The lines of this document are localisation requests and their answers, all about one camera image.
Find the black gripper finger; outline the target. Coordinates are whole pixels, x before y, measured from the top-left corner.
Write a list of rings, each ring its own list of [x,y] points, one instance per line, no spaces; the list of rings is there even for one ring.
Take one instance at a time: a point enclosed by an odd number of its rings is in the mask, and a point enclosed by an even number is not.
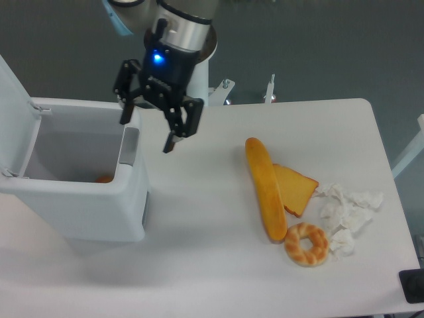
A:
[[[135,102],[134,100],[140,95],[140,88],[131,90],[131,84],[135,76],[141,72],[142,68],[138,60],[124,60],[118,71],[113,92],[122,105],[123,112],[119,123],[121,125],[128,124],[131,120]]]
[[[163,112],[170,132],[163,153],[173,151],[177,142],[197,133],[203,107],[204,100],[188,96],[173,105],[165,101]]]

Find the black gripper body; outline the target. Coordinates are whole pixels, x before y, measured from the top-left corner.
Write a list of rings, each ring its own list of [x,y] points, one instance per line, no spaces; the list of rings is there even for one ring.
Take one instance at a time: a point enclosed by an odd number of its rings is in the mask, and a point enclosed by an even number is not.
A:
[[[146,42],[146,55],[138,72],[134,104],[165,114],[201,113],[201,100],[187,87],[201,55],[201,25],[183,18],[159,18]]]

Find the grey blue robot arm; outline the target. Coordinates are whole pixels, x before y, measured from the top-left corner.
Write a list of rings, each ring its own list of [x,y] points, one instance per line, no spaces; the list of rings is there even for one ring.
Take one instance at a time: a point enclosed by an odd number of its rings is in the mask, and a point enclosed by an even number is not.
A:
[[[217,1],[104,1],[109,18],[121,35],[143,34],[141,62],[121,64],[113,91],[127,124],[135,107],[164,113],[170,133],[164,152],[197,132],[208,104],[207,63],[215,53],[212,26]]]

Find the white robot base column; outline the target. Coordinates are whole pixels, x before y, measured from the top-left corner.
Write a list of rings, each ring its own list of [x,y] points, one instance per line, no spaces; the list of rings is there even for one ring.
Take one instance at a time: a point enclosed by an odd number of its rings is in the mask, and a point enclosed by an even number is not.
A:
[[[200,50],[199,60],[187,86],[187,94],[190,97],[202,99],[206,107],[230,105],[229,95],[236,84],[233,80],[224,78],[217,87],[209,86],[209,61],[216,52],[217,43],[216,30],[210,26]]]

